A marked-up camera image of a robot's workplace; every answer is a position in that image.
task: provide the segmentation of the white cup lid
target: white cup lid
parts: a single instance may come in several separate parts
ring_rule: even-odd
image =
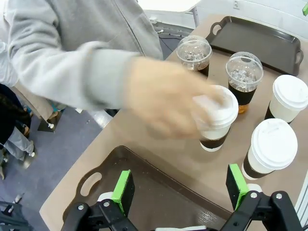
[[[282,119],[266,119],[254,130],[251,148],[260,164],[272,170],[289,166],[297,153],[297,138]]]
[[[207,110],[211,118],[213,119],[213,128],[224,128],[229,126],[237,117],[239,111],[239,104],[237,99],[232,92],[223,86],[214,85],[215,88],[219,89],[224,97],[225,104],[223,106],[209,99],[205,95],[195,96],[193,99],[203,108]],[[202,121],[196,118],[197,124]]]
[[[294,76],[279,76],[273,84],[277,100],[286,108],[301,111],[308,105],[308,87],[304,81]]]

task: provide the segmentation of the brown tabletop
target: brown tabletop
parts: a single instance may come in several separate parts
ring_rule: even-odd
[[[224,16],[208,17],[192,34],[206,37],[211,25],[219,22]],[[305,56],[298,77],[307,83],[308,42],[301,41],[301,44]],[[228,57],[227,54],[214,51],[209,69],[209,79],[226,87],[228,80],[225,64]],[[168,59],[178,62],[175,52]],[[242,165],[250,145],[251,134],[264,118],[271,99],[272,84],[279,75],[277,72],[264,69],[264,77],[250,103],[249,111],[237,117],[223,147],[214,153],[204,151],[198,140],[166,140],[136,116],[121,110],[75,162],[42,206],[40,214],[48,228],[51,231],[61,229],[63,212],[74,198],[80,179],[100,165],[119,145],[127,146],[180,183],[232,211],[225,186],[227,166],[230,163]],[[252,181],[259,184],[268,195],[277,190],[287,191],[294,205],[307,172],[307,118],[308,109],[301,112],[291,124],[298,138],[298,152],[294,162],[284,170]],[[260,230],[256,228],[259,224],[255,225],[253,224],[254,227],[250,230]]]

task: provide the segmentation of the table leg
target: table leg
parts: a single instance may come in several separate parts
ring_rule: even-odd
[[[199,16],[198,16],[197,7],[195,6],[194,8],[192,8],[191,12],[193,13],[194,24],[197,27],[199,26]]]

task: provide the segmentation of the zipper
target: zipper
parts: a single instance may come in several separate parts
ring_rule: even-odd
[[[135,35],[135,33],[133,32],[133,30],[132,30],[132,28],[130,27],[128,21],[126,20],[126,18],[124,17],[122,11],[120,10],[119,6],[117,5],[116,0],[112,0],[112,1],[115,3],[115,6],[118,8],[118,10],[119,10],[119,12],[121,13],[123,19],[125,20],[127,26],[129,27],[131,33],[133,34],[133,36],[134,36],[134,38],[135,38],[135,41],[137,42],[137,44],[138,44],[138,46],[139,46],[140,51],[141,51],[142,54],[145,56],[145,53],[144,53],[144,51],[143,51],[143,49],[142,49],[142,47],[141,47],[141,45],[140,45],[140,43],[139,43],[139,41],[138,41],[136,35]]]

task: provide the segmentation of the green object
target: green object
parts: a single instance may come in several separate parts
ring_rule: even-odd
[[[122,213],[125,213],[123,204],[122,204],[122,197],[125,192],[129,177],[130,177],[130,170],[122,171],[120,178],[116,183],[114,192],[112,193],[112,196],[111,196],[111,199],[119,205]]]
[[[226,185],[230,198],[233,200],[233,208],[236,210],[249,192],[246,181],[237,164],[229,165]]]
[[[304,6],[303,8],[303,15],[307,16],[308,15],[308,3],[306,4],[306,6]]]

